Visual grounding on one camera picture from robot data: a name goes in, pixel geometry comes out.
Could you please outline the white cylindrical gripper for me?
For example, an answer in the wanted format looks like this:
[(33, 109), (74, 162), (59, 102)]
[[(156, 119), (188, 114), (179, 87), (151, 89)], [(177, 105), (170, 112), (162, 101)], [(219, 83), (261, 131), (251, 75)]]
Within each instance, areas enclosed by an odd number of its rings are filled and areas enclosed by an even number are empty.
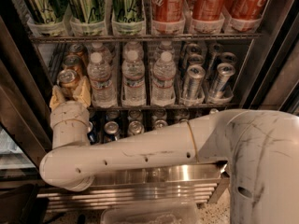
[(53, 130), (52, 148), (69, 145), (88, 146), (89, 111), (91, 85), (84, 76), (74, 90), (75, 101), (65, 101), (61, 88), (54, 85), (50, 98), (50, 127)]

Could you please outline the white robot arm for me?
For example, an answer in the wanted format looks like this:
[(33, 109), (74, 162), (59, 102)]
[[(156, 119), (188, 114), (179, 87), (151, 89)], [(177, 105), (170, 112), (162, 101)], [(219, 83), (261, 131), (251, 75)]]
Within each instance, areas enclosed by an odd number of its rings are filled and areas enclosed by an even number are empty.
[(298, 116), (228, 109), (105, 145), (90, 144), (88, 121), (80, 102), (52, 110), (52, 150), (39, 164), (46, 183), (83, 191), (102, 172), (227, 161), (231, 224), (299, 223)]

